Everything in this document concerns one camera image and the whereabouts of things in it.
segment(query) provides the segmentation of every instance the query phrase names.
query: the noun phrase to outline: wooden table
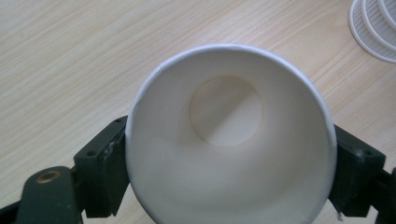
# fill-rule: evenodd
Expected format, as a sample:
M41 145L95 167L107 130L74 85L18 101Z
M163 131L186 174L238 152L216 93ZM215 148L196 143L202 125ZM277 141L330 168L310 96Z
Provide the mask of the wooden table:
M143 80L185 49L269 49L318 87L334 122L396 166L396 64L352 37L351 1L0 1L0 206L35 172L73 156L126 115ZM344 217L344 223L374 223ZM119 214L86 223L153 223L127 190ZM315 223L337 223L327 203Z

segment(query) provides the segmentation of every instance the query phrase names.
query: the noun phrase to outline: white plastic object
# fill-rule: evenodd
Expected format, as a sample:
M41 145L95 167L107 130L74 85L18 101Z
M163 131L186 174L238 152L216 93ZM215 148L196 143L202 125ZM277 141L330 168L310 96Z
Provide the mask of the white plastic object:
M210 45L160 64L125 134L134 194L157 223L311 223L332 187L327 106L262 49Z
M396 29L393 13L383 0L355 0L349 11L350 30L358 43L370 54L396 63Z

